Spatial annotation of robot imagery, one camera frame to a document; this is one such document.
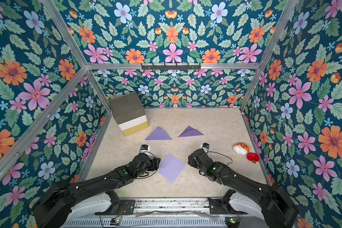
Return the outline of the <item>pale purple paper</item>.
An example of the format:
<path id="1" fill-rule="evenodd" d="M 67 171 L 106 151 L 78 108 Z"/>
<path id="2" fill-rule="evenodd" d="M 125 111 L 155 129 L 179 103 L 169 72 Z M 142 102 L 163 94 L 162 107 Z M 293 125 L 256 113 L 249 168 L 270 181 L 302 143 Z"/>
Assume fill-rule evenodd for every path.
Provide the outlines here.
<path id="1" fill-rule="evenodd" d="M 177 159 L 172 154 L 168 154 L 161 161 L 157 172 L 169 182 L 174 183 L 185 166 L 186 164 L 181 160 Z"/>

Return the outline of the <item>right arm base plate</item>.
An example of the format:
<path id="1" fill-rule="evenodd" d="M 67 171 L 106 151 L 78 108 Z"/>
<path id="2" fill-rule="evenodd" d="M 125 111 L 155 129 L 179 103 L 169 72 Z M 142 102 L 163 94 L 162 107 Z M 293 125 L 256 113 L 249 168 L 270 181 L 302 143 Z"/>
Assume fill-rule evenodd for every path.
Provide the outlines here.
<path id="1" fill-rule="evenodd" d="M 234 210 L 228 203 L 229 198 L 208 198 L 210 214 L 212 215 L 245 215 L 245 212 Z"/>

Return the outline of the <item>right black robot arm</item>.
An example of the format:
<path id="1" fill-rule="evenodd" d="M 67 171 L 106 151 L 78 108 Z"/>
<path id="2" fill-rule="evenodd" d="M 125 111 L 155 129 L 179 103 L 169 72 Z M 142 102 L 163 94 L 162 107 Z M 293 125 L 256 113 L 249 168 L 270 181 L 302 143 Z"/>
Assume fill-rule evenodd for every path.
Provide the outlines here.
<path id="1" fill-rule="evenodd" d="M 210 181 L 232 188 L 225 194 L 225 208 L 245 212 L 262 219 L 270 228 L 291 228 L 299 209 L 278 184 L 269 186 L 249 179 L 219 161 L 214 162 L 197 149 L 188 157 L 188 165 L 199 170 Z"/>

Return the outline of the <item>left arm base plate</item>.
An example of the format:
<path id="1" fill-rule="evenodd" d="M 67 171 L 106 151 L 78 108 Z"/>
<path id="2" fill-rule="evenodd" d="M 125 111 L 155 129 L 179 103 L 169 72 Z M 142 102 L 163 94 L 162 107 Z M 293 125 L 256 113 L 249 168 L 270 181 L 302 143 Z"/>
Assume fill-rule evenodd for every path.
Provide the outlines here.
<path id="1" fill-rule="evenodd" d="M 105 212 L 96 212 L 96 215 L 101 216 L 118 216 L 120 214 L 122 215 L 132 215 L 135 209 L 135 200 L 131 199 L 121 199 L 119 202 L 115 204 L 115 206 L 112 204 L 109 209 L 107 209 Z"/>

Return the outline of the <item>purple square paper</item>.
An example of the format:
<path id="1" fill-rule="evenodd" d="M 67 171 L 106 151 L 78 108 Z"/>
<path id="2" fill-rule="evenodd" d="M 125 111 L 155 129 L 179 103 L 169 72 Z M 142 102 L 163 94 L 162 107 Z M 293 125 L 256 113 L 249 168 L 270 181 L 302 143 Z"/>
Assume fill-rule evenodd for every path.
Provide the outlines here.
<path id="1" fill-rule="evenodd" d="M 157 127 L 145 140 L 162 141 L 162 140 L 172 140 L 172 138 L 162 128 Z"/>
<path id="2" fill-rule="evenodd" d="M 178 137 L 193 137 L 193 136 L 202 136 L 203 133 L 199 132 L 198 130 L 194 129 L 191 126 L 188 126 Z"/>

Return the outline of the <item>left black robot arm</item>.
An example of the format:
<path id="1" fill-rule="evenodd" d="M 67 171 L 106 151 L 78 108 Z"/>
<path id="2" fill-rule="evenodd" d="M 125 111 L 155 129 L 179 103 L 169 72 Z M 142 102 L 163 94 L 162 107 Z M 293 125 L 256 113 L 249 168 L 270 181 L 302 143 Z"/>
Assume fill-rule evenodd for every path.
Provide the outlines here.
<path id="1" fill-rule="evenodd" d="M 70 213 L 75 212 L 74 207 L 79 203 L 131 184 L 146 172 L 157 171 L 160 161 L 160 158 L 150 158 L 146 153 L 139 153 L 129 164 L 119 166 L 102 176 L 76 183 L 54 183 L 33 205 L 37 226 L 61 227 Z"/>

